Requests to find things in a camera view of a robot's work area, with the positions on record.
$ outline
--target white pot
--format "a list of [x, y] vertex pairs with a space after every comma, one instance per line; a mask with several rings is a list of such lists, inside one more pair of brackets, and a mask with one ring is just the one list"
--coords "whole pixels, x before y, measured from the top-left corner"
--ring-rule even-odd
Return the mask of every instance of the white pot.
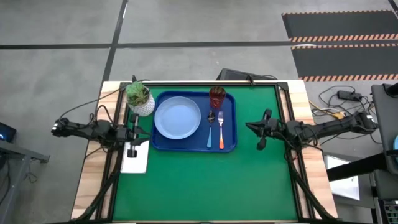
[[149, 93], [149, 98], [146, 103], [139, 106], [129, 105], [132, 112], [138, 114], [139, 116], [149, 116], [155, 109], [155, 100], [152, 93]]

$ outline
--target plate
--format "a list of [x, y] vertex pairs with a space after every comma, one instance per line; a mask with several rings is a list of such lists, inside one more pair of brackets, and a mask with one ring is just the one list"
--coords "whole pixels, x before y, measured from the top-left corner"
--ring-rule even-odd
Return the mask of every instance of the plate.
[[199, 124], [199, 107], [186, 97], [171, 97], [163, 101], [155, 112], [157, 130], [169, 139], [186, 138], [198, 129]]
[[398, 136], [394, 140], [393, 150], [398, 150]]

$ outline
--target potted plant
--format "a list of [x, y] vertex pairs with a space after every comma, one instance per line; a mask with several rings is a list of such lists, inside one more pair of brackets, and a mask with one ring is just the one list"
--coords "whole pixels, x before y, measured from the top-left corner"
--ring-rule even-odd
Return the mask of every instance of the potted plant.
[[139, 116], [148, 116], [155, 109], [152, 93], [141, 82], [133, 82], [126, 87], [127, 103]]

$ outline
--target wooden table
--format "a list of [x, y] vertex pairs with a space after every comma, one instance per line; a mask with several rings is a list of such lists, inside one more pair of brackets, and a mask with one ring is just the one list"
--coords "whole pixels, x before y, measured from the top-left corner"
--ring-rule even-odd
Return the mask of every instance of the wooden table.
[[[313, 124], [312, 113], [308, 102], [307, 92], [305, 90], [304, 82], [301, 80], [279, 80], [278, 82], [287, 82], [289, 85], [290, 99], [292, 102], [293, 112], [297, 121], [303, 121], [307, 124]], [[119, 81], [104, 82], [101, 89], [101, 96], [105, 96], [112, 91], [115, 91], [120, 86]], [[285, 119], [289, 120], [289, 114], [287, 111], [287, 105], [284, 93], [281, 92], [282, 104], [284, 107]], [[99, 101], [98, 105], [105, 105], [111, 117], [113, 117], [116, 110], [116, 102], [118, 100], [118, 92]], [[126, 97], [123, 97], [123, 102], [120, 109], [119, 123], [123, 123], [124, 111], [126, 106]], [[108, 120], [108, 116], [105, 111], [100, 110], [98, 113], [98, 119]], [[89, 142], [86, 153], [90, 153], [95, 149], [99, 148], [97, 142]], [[325, 165], [323, 163], [322, 152], [312, 147], [303, 149], [304, 165], [307, 172], [307, 178], [310, 185], [311, 191], [314, 193], [319, 202], [326, 208], [326, 210], [337, 217], [335, 203], [331, 194], [328, 176], [326, 174]], [[76, 194], [75, 204], [73, 206], [71, 218], [79, 217], [92, 202], [98, 193], [102, 176], [104, 172], [104, 162], [106, 160], [106, 154], [103, 151], [97, 151], [90, 155], [83, 164], [81, 172], [80, 182]], [[308, 210], [306, 209], [306, 199], [303, 192], [299, 189], [300, 201], [303, 208], [303, 216], [308, 217]], [[104, 206], [103, 206], [103, 217], [106, 217], [109, 207], [109, 196], [110, 190], [107, 192]]]

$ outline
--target black floor mat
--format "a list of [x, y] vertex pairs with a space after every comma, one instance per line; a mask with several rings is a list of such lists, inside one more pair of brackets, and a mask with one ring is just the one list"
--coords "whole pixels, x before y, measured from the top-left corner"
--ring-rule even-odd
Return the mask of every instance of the black floor mat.
[[392, 11], [286, 13], [282, 15], [292, 42], [398, 39]]
[[292, 53], [308, 82], [398, 79], [398, 44], [294, 46]]

